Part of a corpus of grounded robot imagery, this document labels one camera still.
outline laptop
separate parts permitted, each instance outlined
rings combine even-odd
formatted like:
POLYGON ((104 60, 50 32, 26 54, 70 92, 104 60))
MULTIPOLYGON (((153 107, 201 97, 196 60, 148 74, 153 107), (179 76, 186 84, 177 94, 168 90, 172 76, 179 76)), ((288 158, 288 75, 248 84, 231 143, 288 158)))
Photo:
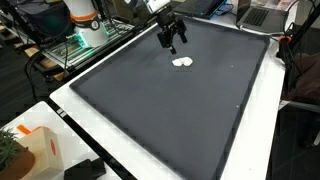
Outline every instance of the laptop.
POLYGON ((190 17, 210 19, 225 2, 226 0, 186 0, 174 11, 190 17))
POLYGON ((239 0, 236 25, 264 33, 281 33, 286 16, 286 11, 251 6, 251 0, 239 0))

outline black cable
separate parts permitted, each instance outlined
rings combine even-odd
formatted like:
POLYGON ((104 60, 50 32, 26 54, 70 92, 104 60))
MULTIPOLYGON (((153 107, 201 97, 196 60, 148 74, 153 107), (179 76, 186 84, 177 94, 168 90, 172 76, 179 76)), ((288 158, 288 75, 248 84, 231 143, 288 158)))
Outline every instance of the black cable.
POLYGON ((66 76, 66 73, 67 73, 67 62, 68 62, 68 55, 69 55, 69 49, 68 49, 67 41, 65 41, 64 44, 66 46, 66 57, 65 57, 65 60, 64 60, 63 77, 62 77, 61 82, 63 82, 63 80, 64 80, 64 78, 66 76))
MULTIPOLYGON (((290 13, 291 8, 298 2, 299 0, 296 0, 294 3, 292 3, 286 13, 286 18, 284 18, 284 22, 283 22, 283 31, 284 31, 284 36, 285 39, 281 40, 281 42, 279 42, 279 53, 281 55, 281 59, 283 60, 283 62, 285 63, 286 66, 286 76, 287 76, 287 89, 295 89, 295 87, 291 87, 291 85, 295 86, 295 82, 297 81, 297 79, 303 74, 303 69, 302 69, 302 48, 301 48, 301 44, 302 44, 302 39, 303 37, 300 39, 299 41, 299 49, 300 49, 300 68, 297 65, 297 63, 294 60, 294 52, 292 52, 292 50, 290 49, 289 46, 289 37, 291 37, 293 34, 295 34, 296 30, 295 30, 295 25, 294 23, 291 23, 289 25, 289 27, 287 28, 287 30, 285 30, 285 21, 287 20, 288 14, 290 13)), ((309 0, 312 3, 312 7, 310 8, 309 11, 309 15, 306 21, 309 20, 310 18, 310 14, 312 13, 312 10, 315 9, 316 5, 315 2, 313 0, 309 0)))
POLYGON ((272 39, 272 40, 274 40, 274 41, 276 41, 276 42, 279 42, 278 39, 276 39, 276 38, 273 38, 273 37, 271 37, 271 36, 267 36, 267 37, 270 38, 270 39, 272 39))
POLYGON ((111 15, 111 13, 110 13, 109 7, 107 6, 106 0, 104 0, 104 2, 105 2, 105 3, 104 3, 104 8, 105 8, 106 11, 107 11, 107 17, 108 17, 108 21, 109 21, 111 27, 112 27, 112 28, 116 31, 116 33, 119 34, 119 35, 125 35, 125 34, 127 34, 127 32, 128 32, 129 30, 123 29, 123 28, 119 28, 119 27, 116 26, 115 22, 114 22, 113 19, 112 19, 112 15, 111 15))
POLYGON ((174 32, 173 32, 173 28, 170 28, 170 29, 171 29, 170 46, 173 46, 173 35, 174 35, 174 32))
POLYGON ((19 32, 19 30, 18 30, 18 28, 17 28, 17 26, 16 26, 16 19, 15 19, 14 17, 13 17, 12 27, 13 27, 14 29, 16 29, 17 34, 18 34, 18 37, 19 37, 19 39, 21 40, 22 44, 25 44, 24 41, 23 41, 23 39, 21 38, 20 32, 19 32))
POLYGON ((32 96, 33 96, 33 98, 34 98, 34 100, 35 100, 36 102, 38 102, 38 99, 37 99, 37 96, 36 96, 35 87, 34 87, 34 85, 33 85, 33 82, 31 81, 31 78, 30 78, 29 74, 28 74, 28 65, 29 65, 29 63, 30 63, 31 61, 33 61, 33 59, 38 58, 38 56, 41 54, 41 52, 42 52, 42 49, 41 49, 40 51, 38 51, 36 54, 32 55, 32 56, 28 59, 28 61, 26 62, 26 64, 24 65, 24 73, 25 73, 25 75, 27 76, 27 79, 29 80, 29 83, 30 83, 30 86, 31 86, 31 90, 32 90, 32 96))
POLYGON ((35 88, 36 90, 42 92, 42 93, 49 93, 48 90, 42 90, 41 88, 39 88, 33 81, 33 78, 32 78, 32 68, 33 68, 33 65, 34 63, 36 62, 36 60, 41 57, 41 54, 42 54, 43 51, 39 52, 39 54, 37 55, 37 57, 35 57, 31 62, 30 62, 30 67, 29 67, 29 78, 30 78, 30 82, 33 86, 33 88, 35 88))
POLYGON ((299 2, 299 0, 296 0, 295 2, 293 2, 293 3, 289 6, 289 8, 288 8, 288 10, 287 10, 287 12, 286 12, 285 18, 283 18, 283 34, 284 34, 284 35, 287 35, 285 28, 286 28, 286 21, 287 21, 287 19, 288 19, 290 10, 291 10, 291 8, 292 8, 297 2, 299 2))
MULTIPOLYGON (((68 24, 66 25, 65 29, 64 29, 60 34, 58 34, 57 36, 51 36, 51 38, 53 39, 53 41, 52 41, 46 48, 50 48, 52 45, 55 44, 55 42, 57 42, 57 41, 61 38, 61 36, 62 36, 62 35, 65 33, 65 31, 68 29, 70 23, 71 23, 71 20, 68 22, 68 24)), ((68 58, 68 49, 67 49, 67 45, 66 45, 66 60, 65 60, 64 71, 66 70, 67 58, 68 58)), ((34 84, 34 82, 33 82, 32 75, 31 75, 31 68, 32 68, 35 60, 36 60, 36 59, 34 59, 34 60, 31 62, 30 71, 29 71, 29 72, 30 72, 30 74, 29 74, 29 77, 30 77, 30 78, 29 78, 29 81, 30 81, 31 85, 33 86, 33 88, 35 87, 35 88, 36 88, 37 90, 39 90, 39 91, 48 93, 48 91, 44 91, 44 90, 41 90, 40 88, 38 88, 38 87, 34 84)))

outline white object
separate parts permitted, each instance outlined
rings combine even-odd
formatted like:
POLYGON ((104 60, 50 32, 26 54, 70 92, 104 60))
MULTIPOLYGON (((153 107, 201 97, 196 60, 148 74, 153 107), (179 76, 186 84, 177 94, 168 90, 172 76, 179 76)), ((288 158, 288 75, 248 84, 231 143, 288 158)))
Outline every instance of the white object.
POLYGON ((192 63, 193 63, 193 60, 189 57, 184 57, 184 58, 181 58, 180 60, 182 62, 183 65, 185 66, 190 66, 192 63))
MULTIPOLYGON (((85 159, 95 160, 98 155, 45 103, 40 102, 27 110, 10 123, 6 128, 13 128, 12 132, 17 133, 17 137, 23 137, 16 129, 18 125, 24 125, 33 130, 38 126, 49 127, 57 134, 61 157, 65 169, 68 169, 85 159)), ((101 180, 121 180, 121 178, 107 165, 104 165, 107 174, 101 176, 101 180)), ((63 179, 64 173, 61 172, 52 180, 63 179)))
MULTIPOLYGON (((233 12, 237 10, 236 1, 234 1, 234 5, 233 12)), ((294 6, 289 13, 287 27, 295 19, 296 8, 294 6)), ((211 20, 199 20, 237 29, 234 24, 235 18, 228 14, 213 17, 211 20)), ((95 140, 101 143, 136 178, 142 180, 181 179, 179 175, 138 145, 69 87, 71 83, 107 61, 108 58, 146 32, 148 30, 56 90, 50 95, 50 98, 60 107, 63 107, 79 125, 84 127, 95 140)), ((275 57, 277 48, 278 45, 271 41, 253 85, 230 155, 220 178, 221 180, 264 180, 266 177, 285 74, 285 68, 281 60, 275 57)))
POLYGON ((172 64, 176 67, 190 66, 193 63, 193 60, 189 57, 178 58, 172 61, 172 64))
POLYGON ((182 62, 181 62, 180 59, 173 60, 173 61, 172 61, 172 64, 173 64, 174 66, 176 66, 176 67, 182 66, 182 62))
POLYGON ((90 17, 92 14, 95 14, 96 10, 93 7, 92 1, 90 0, 64 0, 68 6, 70 13, 75 19, 76 27, 75 32, 85 41, 84 47, 97 47, 105 44, 108 40, 107 31, 102 22, 99 19, 95 18, 97 15, 90 17), (82 22, 90 22, 91 27, 81 27, 77 23, 81 24, 82 22))

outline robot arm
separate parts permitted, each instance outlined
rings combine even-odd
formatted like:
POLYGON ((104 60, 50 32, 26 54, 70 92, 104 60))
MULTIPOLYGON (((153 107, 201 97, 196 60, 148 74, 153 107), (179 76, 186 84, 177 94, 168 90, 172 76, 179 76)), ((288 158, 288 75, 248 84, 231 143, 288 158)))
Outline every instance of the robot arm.
POLYGON ((172 54, 176 54, 176 50, 173 46, 173 37, 175 34, 179 34, 183 43, 187 43, 188 40, 185 36, 187 30, 182 19, 177 19, 172 7, 169 5, 170 0, 124 0, 131 7, 137 7, 141 4, 145 4, 150 14, 155 15, 156 21, 162 32, 158 33, 158 39, 163 48, 170 49, 172 54))
POLYGON ((105 44, 108 32, 90 0, 64 0, 68 6, 71 18, 75 22, 75 32, 80 36, 81 46, 97 47, 105 44))

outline green light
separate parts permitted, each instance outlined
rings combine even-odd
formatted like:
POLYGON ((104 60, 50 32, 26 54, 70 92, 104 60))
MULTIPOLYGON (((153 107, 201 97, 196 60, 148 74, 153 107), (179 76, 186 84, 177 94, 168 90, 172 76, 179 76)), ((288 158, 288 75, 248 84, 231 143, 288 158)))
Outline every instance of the green light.
POLYGON ((110 32, 109 32, 109 31, 107 31, 107 29, 106 29, 106 27, 105 27, 105 26, 102 26, 102 27, 103 27, 104 32, 106 32, 106 34, 109 36, 109 35, 110 35, 110 32))
POLYGON ((87 41, 84 39, 84 37, 82 36, 82 33, 78 33, 77 35, 75 35, 75 38, 78 40, 80 46, 82 48, 87 48, 89 47, 87 41))

